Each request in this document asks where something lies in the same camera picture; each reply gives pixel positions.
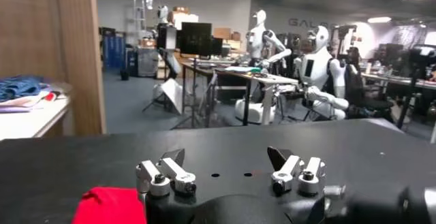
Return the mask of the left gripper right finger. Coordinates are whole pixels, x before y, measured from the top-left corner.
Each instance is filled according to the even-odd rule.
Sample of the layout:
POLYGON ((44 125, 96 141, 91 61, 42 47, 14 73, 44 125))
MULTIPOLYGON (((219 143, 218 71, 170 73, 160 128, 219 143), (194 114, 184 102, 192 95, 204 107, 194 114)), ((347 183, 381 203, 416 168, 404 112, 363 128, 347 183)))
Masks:
POLYGON ((274 168, 271 174, 272 190, 283 195, 296 188, 301 195, 317 195, 323 189, 326 164, 319 157, 305 163, 291 150, 267 148, 267 155, 274 168))

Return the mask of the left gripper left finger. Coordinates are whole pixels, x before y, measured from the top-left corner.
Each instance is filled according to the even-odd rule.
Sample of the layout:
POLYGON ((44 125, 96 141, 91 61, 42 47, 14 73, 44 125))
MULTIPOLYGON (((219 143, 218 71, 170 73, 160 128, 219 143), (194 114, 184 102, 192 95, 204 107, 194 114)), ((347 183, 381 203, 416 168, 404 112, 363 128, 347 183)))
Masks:
POLYGON ((172 189, 181 195, 196 193, 196 175, 183 169, 185 149, 165 152, 157 163, 141 161, 136 166, 136 189, 140 195, 165 197, 172 189))

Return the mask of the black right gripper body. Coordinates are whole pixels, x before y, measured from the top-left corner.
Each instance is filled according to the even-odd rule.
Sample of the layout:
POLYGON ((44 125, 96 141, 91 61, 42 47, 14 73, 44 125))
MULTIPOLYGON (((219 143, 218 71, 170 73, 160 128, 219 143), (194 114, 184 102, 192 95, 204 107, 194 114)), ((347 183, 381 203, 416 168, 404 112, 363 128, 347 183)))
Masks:
POLYGON ((424 188, 355 193, 346 202, 346 223, 424 223, 424 188))

